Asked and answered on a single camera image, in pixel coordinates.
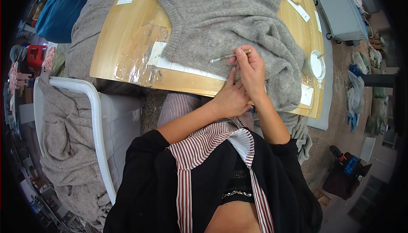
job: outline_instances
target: wooden board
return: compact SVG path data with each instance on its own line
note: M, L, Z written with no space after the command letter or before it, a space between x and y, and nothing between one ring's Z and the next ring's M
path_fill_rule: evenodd
M133 0L129 4L116 5L117 1L112 6L100 33L89 73L92 77L115 81L119 81L114 75L118 69L117 64L124 62L126 57L123 50L129 46L131 39L134 39L137 32L141 32L143 28L146 28L146 25L151 24L171 30L170 19L157 0ZM288 26L295 41L305 51L306 55L313 50L323 53L323 37L322 33L318 31L314 13L316 8L313 0L302 0L300 5L310 16L308 22L305 22L286 0L282 0L278 16ZM133 63L130 60L128 61L130 69ZM155 78L151 80L150 69L144 68L143 70L143 74L139 77L140 80L137 81L156 89L213 97L224 86L224 81L221 80L164 68L157 69ZM122 75L121 79L122 81L136 83L134 80L129 80L126 75ZM302 82L314 88L311 108L301 105L291 112L319 118L323 101L324 81L318 83L312 77L303 76Z

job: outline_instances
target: woman's left hand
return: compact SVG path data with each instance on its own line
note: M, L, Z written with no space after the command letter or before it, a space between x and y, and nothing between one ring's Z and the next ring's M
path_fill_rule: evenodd
M250 98L245 94L242 81L239 80L234 84L235 67L231 70L227 83L213 100L207 104L212 106L212 110L218 119L240 116L247 110L252 109L252 105L248 104Z

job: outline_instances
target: forearm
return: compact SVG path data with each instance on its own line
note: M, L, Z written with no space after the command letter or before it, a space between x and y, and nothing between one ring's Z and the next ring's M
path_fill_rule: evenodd
M218 117L212 104L208 102L189 114L161 125L157 128L157 131L161 133L169 144L175 144L217 119Z
M268 95L261 93L252 99L252 102L257 110L263 138L270 144L287 144L290 134Z

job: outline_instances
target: black cardigan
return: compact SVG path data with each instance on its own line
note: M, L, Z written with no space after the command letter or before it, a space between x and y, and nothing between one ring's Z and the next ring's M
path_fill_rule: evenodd
M252 169L268 199L276 233L318 232L322 209L303 177L296 140L270 145L251 131L255 141ZM179 232L176 159L157 131L135 138L126 152L123 180L104 233ZM237 152L220 144L191 170L193 232L204 232L219 205L233 171Z

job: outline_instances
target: skin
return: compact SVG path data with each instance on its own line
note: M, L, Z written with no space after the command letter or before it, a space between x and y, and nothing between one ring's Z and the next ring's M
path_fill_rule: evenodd
M251 49L245 54L243 50ZM265 63L252 45L242 45L232 51L237 68L230 72L222 90L210 102L195 111L157 128L169 144L178 143L190 134L217 119L236 117L252 109L251 100L257 110L264 139L270 144L287 144L290 134L279 117L264 89ZM236 71L241 79L234 84ZM206 232L260 232L255 204L232 201L217 207Z

